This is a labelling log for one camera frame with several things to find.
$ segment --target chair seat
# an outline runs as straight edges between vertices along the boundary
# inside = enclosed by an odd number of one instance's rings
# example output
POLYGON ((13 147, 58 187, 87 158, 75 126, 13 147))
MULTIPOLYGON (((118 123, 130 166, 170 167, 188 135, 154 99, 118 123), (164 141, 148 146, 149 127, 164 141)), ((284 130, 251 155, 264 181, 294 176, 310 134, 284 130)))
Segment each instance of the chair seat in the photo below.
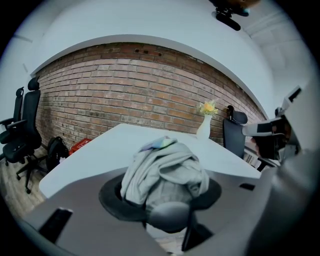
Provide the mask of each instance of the chair seat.
POLYGON ((28 145, 25 137, 18 137, 3 147, 3 154, 10 163, 16 163, 27 155, 32 155, 34 150, 28 145))

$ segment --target black backpack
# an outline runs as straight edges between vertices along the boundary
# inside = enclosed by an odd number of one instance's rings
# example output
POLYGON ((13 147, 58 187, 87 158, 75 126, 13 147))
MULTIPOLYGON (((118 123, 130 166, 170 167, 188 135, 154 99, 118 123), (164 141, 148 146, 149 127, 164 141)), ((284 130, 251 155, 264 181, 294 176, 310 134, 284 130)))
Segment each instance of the black backpack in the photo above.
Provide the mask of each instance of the black backpack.
POLYGON ((67 158, 69 156, 69 151, 61 137, 50 139, 47 152, 46 168, 49 172, 60 164, 60 158, 67 158))

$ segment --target gray cloth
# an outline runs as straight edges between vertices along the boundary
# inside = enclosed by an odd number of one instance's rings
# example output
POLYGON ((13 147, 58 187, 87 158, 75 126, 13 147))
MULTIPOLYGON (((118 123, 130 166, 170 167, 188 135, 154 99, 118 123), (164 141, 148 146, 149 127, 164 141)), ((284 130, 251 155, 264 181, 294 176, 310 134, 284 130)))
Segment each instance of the gray cloth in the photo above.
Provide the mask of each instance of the gray cloth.
POLYGON ((121 188, 123 199, 146 204, 147 212, 165 202, 189 202, 205 193, 209 177, 198 158, 183 143, 138 151, 121 188))

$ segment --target white desk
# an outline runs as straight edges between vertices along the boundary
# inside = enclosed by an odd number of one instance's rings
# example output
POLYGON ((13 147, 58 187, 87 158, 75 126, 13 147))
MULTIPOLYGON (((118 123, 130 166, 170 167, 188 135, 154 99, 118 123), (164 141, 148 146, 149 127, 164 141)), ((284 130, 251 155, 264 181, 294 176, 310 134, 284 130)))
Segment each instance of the white desk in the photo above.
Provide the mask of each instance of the white desk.
POLYGON ((140 147, 163 136, 177 138, 187 145, 206 170, 260 177, 259 171, 210 139, 199 141, 194 134, 119 124, 59 164, 41 180, 39 189, 49 198, 72 182, 127 167, 140 147))

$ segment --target wooden floor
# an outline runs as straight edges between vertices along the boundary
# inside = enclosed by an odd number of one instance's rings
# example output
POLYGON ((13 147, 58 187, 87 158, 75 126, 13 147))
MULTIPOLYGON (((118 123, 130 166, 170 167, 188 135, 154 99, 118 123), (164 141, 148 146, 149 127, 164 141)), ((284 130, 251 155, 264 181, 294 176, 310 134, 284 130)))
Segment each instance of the wooden floor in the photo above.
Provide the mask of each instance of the wooden floor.
MULTIPOLYGON (((44 156, 46 153, 47 151, 41 147, 35 152, 35 156, 44 156)), ((39 191, 39 182, 45 173, 37 170, 32 171, 28 185, 31 193, 27 194, 25 190, 26 171, 20 174, 20 180, 16 178, 16 172, 23 166, 24 164, 21 163, 9 163, 9 166, 6 166, 4 159, 0 161, 0 193, 12 215, 16 218, 23 217, 44 201, 44 196, 39 191)), ((45 161, 42 161, 40 166, 46 169, 45 161)))

